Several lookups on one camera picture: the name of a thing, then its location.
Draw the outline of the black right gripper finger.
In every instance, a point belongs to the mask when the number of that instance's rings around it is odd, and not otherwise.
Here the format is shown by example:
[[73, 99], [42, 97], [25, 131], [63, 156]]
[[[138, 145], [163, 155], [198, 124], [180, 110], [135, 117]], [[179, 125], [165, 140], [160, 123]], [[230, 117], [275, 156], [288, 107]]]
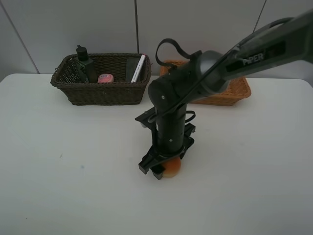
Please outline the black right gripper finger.
[[151, 168], [151, 171], [155, 178], [157, 178], [158, 180], [162, 179], [163, 173], [164, 173], [164, 167], [162, 165], [159, 164], [159, 165], [153, 166]]

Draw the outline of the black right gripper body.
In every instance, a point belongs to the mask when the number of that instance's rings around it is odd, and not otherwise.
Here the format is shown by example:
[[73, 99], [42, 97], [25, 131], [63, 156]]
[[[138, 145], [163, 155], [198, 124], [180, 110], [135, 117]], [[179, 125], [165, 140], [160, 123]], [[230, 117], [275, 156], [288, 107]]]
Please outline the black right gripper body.
[[144, 174], [151, 171], [153, 166], [162, 165], [173, 158], [182, 159], [194, 144], [191, 134], [196, 127], [190, 123], [196, 117], [194, 111], [179, 107], [174, 112], [150, 122], [156, 115], [157, 109], [153, 107], [135, 118], [143, 127], [150, 129], [152, 134], [152, 146], [138, 164]]

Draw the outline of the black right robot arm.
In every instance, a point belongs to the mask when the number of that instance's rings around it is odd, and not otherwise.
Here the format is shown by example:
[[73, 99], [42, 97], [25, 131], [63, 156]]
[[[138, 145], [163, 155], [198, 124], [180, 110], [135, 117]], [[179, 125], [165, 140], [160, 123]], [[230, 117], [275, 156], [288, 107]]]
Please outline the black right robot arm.
[[313, 13], [271, 22], [225, 54], [212, 50], [187, 54], [175, 40], [163, 42], [172, 44], [188, 62], [159, 63], [169, 72], [149, 85], [153, 108], [136, 118], [152, 133], [152, 146], [138, 167], [157, 179], [164, 175], [164, 163], [182, 159], [194, 143], [195, 127], [186, 117], [188, 103], [224, 92], [233, 79], [294, 61], [313, 61]]

